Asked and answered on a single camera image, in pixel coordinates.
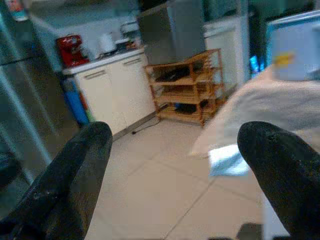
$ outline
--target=stainless steel refrigerator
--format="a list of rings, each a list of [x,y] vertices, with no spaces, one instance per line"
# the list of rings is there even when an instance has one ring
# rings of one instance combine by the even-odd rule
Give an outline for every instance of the stainless steel refrigerator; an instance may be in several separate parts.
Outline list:
[[[206,50],[202,1],[168,0],[137,21],[149,64],[180,62]]]
[[[16,21],[4,0],[0,1],[0,111],[0,144],[21,160],[29,182],[78,131],[32,22]]]

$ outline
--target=beige floor tile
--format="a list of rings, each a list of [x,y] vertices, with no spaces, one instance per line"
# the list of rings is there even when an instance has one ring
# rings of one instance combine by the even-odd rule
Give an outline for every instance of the beige floor tile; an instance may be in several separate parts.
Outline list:
[[[209,162],[205,157],[181,156],[177,157],[176,160],[163,162],[163,164],[206,183],[210,183],[216,178],[215,176],[209,176]]]
[[[153,118],[138,127],[137,130],[157,123],[157,121],[156,118]],[[159,124],[146,128],[135,135],[127,134],[113,144],[118,148],[133,150],[152,158],[167,148],[179,148],[183,144],[188,145],[190,151],[192,144],[201,134],[201,130],[198,125],[162,120]]]
[[[94,211],[85,240],[119,240],[121,235],[104,219],[99,211]]]
[[[251,170],[248,176],[219,176],[214,185],[243,195],[258,204],[262,202],[262,190]]]
[[[128,176],[143,165],[148,158],[131,149],[122,149],[115,145],[105,170],[101,192],[110,192],[123,188],[128,183]]]
[[[129,176],[125,188],[100,196],[97,208],[125,239],[163,238],[207,186],[148,162]]]
[[[213,184],[167,239],[236,239],[242,224],[261,222],[262,209],[258,204]]]

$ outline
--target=beige blanket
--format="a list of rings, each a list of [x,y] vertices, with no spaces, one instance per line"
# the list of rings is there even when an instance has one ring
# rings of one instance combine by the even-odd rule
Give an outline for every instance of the beige blanket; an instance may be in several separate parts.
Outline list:
[[[267,68],[229,98],[196,140],[192,154],[236,144],[240,126],[249,121],[292,131],[320,152],[320,81],[279,81]]]

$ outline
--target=kitchen cabinet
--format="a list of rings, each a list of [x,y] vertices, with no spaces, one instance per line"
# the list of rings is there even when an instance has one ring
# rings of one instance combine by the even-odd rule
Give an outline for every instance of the kitchen cabinet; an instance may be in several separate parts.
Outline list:
[[[128,126],[155,111],[144,66],[144,54],[135,55],[107,65],[113,92]]]
[[[107,123],[112,134],[116,134],[127,127],[106,66],[80,72],[75,76],[75,79],[86,98],[92,115],[97,121]]]

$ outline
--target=red espresso machine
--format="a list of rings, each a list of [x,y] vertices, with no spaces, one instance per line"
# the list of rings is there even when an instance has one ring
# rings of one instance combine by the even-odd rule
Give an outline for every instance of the red espresso machine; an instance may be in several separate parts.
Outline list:
[[[66,68],[72,68],[89,62],[81,48],[82,39],[80,35],[67,35],[56,40],[62,61]]]

